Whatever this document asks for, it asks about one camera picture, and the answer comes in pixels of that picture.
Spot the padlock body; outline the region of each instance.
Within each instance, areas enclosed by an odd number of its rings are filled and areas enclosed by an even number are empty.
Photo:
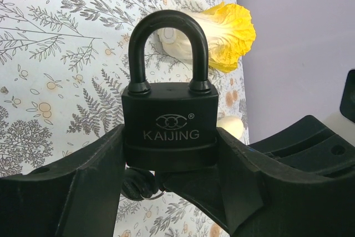
[[[151,83],[147,94],[122,95],[124,154],[130,167],[162,172],[217,161],[218,92],[194,94],[188,83]]]

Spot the white cabbage stem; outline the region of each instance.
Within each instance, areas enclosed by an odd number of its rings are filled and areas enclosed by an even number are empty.
[[[228,25],[223,25],[210,20],[210,15],[202,13],[185,12],[198,22],[204,30],[209,50],[227,42],[226,36],[230,34]],[[162,28],[158,30],[158,36],[163,48],[170,56],[178,59],[192,60],[192,48],[187,36],[173,28]]]

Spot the floral tablecloth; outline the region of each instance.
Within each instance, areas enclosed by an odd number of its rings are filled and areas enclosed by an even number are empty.
[[[123,123],[128,41],[137,22],[159,9],[201,12],[236,0],[0,0],[0,177],[28,173],[95,141]],[[185,82],[192,66],[146,45],[151,82]],[[219,116],[236,115],[248,143],[244,79],[239,68],[210,69]],[[114,236],[226,236],[174,194],[154,201],[121,198]]]

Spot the white wall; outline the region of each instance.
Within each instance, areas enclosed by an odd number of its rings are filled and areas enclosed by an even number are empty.
[[[257,38],[243,58],[250,141],[339,108],[355,68],[355,0],[237,0]]]

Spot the white object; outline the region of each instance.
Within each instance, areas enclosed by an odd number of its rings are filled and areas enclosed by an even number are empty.
[[[323,124],[338,134],[344,140],[355,145],[355,123],[345,118],[340,111],[329,115]]]
[[[195,12],[184,12],[193,17],[204,30],[209,49],[223,44],[223,38],[230,33],[229,28],[224,28],[210,20],[210,15]],[[188,37],[177,29],[162,28],[157,31],[163,49],[170,56],[182,60],[192,60],[192,48]]]
[[[226,116],[221,118],[217,121],[217,127],[225,129],[238,140],[240,140],[244,132],[243,122],[236,116]]]

